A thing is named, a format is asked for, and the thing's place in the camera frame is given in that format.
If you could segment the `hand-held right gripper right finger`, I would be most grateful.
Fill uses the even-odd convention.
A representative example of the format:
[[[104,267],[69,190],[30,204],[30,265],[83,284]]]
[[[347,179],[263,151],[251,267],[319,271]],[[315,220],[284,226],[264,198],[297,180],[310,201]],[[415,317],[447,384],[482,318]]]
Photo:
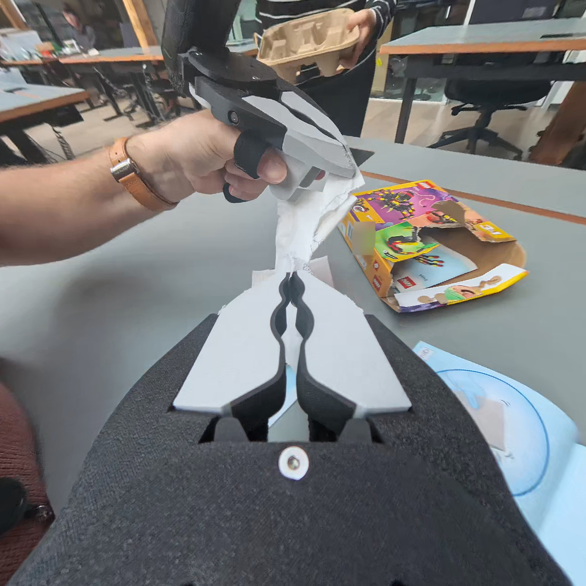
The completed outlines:
[[[310,273],[292,274],[302,337],[297,398],[309,419],[333,433],[351,419],[412,407],[361,308]]]

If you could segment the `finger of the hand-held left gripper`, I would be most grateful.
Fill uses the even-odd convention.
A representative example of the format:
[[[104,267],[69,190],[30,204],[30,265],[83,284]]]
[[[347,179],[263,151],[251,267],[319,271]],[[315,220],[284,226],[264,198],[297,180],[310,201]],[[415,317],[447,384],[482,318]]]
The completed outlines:
[[[280,104],[289,113],[284,123],[287,132],[283,143],[296,141],[313,147],[348,146],[340,130],[323,109],[296,87],[280,87]]]
[[[323,171],[355,176],[354,157],[334,123],[299,94],[283,92],[279,99],[251,95],[243,101],[261,114],[252,131],[263,141]]]

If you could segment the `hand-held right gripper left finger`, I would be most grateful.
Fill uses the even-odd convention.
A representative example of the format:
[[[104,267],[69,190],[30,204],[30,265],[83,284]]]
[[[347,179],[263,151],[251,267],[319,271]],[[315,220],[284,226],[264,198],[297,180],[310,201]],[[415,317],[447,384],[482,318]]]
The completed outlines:
[[[286,398],[290,273],[247,289],[219,313],[173,408],[238,419],[246,431],[268,422]]]

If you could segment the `white paper bag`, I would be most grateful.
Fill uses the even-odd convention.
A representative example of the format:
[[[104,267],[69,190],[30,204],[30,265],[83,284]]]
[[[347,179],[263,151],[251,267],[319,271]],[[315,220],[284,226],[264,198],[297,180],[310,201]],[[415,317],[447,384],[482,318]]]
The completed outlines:
[[[253,281],[252,287],[277,273],[314,276],[309,270],[314,250],[350,209],[355,201],[352,190],[364,183],[357,168],[350,179],[326,173],[325,186],[314,188],[311,185],[321,169],[309,168],[288,155],[284,160],[288,168],[285,181],[269,188],[278,199],[275,270],[262,271],[261,280]]]

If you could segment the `person's left forearm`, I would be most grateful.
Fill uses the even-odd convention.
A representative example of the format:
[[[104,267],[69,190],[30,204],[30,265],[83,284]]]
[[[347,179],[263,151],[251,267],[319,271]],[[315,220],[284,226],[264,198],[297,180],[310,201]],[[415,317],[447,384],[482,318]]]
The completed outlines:
[[[110,173],[106,150],[1,171],[1,267],[66,260],[157,215]]]

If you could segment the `grey background desk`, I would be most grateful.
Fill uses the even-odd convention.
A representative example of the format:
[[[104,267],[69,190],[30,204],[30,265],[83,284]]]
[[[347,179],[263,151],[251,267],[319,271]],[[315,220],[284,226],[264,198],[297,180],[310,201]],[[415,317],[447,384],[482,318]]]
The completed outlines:
[[[419,78],[513,81],[585,81],[585,63],[553,62],[550,57],[526,66],[461,65],[450,55],[555,54],[585,50],[585,19],[543,19],[460,26],[428,27],[385,43],[381,55],[404,59],[399,77],[406,88],[395,143],[403,143]]]
[[[59,56],[58,61],[74,81],[91,78],[112,106],[116,116],[133,120],[137,110],[156,126],[199,108],[193,98],[185,99],[173,90],[158,46],[107,49],[99,52]]]
[[[83,121],[77,105],[90,95],[69,86],[36,85],[1,80],[1,159],[17,164],[48,164],[62,160],[42,148],[28,130],[48,125],[66,160],[75,159],[61,129]]]

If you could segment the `person's left hand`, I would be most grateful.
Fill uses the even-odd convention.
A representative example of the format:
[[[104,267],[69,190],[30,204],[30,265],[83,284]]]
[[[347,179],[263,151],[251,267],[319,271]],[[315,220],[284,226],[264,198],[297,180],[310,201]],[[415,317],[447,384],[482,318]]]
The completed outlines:
[[[126,150],[147,184],[171,202],[191,194],[220,194],[225,184],[240,200],[256,199],[269,185],[281,183],[287,166],[274,151],[266,151],[254,179],[238,169],[234,147],[240,131],[209,112],[186,115],[166,126],[128,139]]]

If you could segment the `brown cardboard cup carrier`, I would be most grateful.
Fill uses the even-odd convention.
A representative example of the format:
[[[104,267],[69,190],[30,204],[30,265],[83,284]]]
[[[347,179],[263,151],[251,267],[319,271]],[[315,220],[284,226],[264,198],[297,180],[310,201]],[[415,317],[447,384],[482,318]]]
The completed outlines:
[[[315,65],[319,76],[334,76],[360,37],[357,26],[348,28],[352,14],[339,8],[273,26],[260,39],[257,59],[290,84],[297,84],[305,66]]]

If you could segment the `colourful torn toy box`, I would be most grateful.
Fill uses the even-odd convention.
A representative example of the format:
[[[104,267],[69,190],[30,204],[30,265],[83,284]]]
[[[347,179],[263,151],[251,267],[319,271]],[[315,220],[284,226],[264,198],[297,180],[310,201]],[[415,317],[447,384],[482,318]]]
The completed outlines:
[[[481,299],[529,274],[516,238],[430,180],[356,193],[339,229],[377,297],[397,313]],[[477,269],[432,288],[393,294],[393,265],[439,244]]]

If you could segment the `light blue toy booklet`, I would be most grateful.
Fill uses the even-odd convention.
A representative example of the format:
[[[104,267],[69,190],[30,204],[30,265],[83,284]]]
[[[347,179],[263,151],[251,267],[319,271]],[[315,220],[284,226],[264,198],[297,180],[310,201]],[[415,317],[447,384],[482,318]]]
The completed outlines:
[[[439,244],[424,254],[395,263],[391,291],[399,294],[432,288],[476,269],[477,265],[471,259]]]

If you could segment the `light blue instruction booklet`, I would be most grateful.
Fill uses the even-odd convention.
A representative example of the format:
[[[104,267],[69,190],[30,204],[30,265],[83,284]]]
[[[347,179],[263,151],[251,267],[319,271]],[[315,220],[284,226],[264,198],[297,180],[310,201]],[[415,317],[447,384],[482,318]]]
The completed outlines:
[[[585,446],[575,423],[510,377],[423,341],[413,350],[474,419],[548,552],[573,585],[585,585]]]

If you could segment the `black swivel office chair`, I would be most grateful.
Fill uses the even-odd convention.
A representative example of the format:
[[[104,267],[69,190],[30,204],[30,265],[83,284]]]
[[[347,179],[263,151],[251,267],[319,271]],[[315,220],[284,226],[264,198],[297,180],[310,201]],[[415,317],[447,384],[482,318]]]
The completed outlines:
[[[474,155],[478,143],[483,141],[488,146],[507,150],[514,155],[513,160],[520,161],[523,150],[488,128],[493,114],[497,111],[526,111],[526,104],[546,97],[551,87],[552,83],[548,80],[448,80],[444,95],[459,103],[452,107],[451,115],[475,112],[479,117],[471,127],[443,132],[429,148],[437,149],[465,141],[468,153]]]

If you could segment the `person's reddish sweater torso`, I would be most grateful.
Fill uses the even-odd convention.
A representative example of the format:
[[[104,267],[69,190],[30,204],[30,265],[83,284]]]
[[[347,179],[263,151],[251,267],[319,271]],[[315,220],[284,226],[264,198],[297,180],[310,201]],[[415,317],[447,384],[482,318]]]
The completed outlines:
[[[52,513],[45,523],[25,520],[1,536],[1,585],[6,585],[48,531],[55,513],[46,493],[33,428],[24,408],[4,385],[1,385],[2,477],[20,480],[29,500],[48,505]]]

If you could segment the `black badge reel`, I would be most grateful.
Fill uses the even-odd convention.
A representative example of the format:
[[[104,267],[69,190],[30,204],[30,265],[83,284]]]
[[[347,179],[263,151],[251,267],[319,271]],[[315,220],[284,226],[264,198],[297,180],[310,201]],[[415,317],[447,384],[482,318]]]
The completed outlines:
[[[1,536],[25,520],[45,523],[51,518],[48,505],[29,500],[25,485],[12,477],[1,478]]]

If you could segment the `wooden post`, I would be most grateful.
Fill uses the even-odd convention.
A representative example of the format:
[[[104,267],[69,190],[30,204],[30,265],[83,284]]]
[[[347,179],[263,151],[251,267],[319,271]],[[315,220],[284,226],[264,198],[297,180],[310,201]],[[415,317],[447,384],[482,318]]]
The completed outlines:
[[[145,1],[122,1],[128,18],[136,34],[139,46],[143,49],[158,45]]]
[[[585,82],[576,81],[532,148],[529,161],[561,165],[585,133]]]

